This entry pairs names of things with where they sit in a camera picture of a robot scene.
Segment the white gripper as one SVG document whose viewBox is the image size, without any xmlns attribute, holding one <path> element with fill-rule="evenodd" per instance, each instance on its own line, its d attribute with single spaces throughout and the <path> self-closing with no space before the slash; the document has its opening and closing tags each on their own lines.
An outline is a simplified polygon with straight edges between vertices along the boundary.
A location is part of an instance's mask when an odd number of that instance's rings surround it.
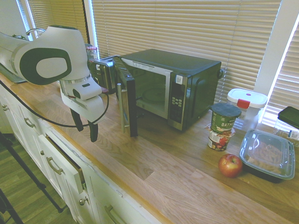
<svg viewBox="0 0 299 224">
<path fill-rule="evenodd" d="M 60 92 L 63 103 L 71 109 L 72 118 L 77 130 L 82 131 L 84 129 L 80 118 L 80 116 L 82 116 L 88 120 L 90 140 L 91 142 L 95 142 L 98 138 L 98 124 L 92 122 L 98 119 L 104 112 L 102 98 L 97 95 L 87 100 L 81 100 L 68 97 L 62 90 L 60 90 Z"/>
</svg>

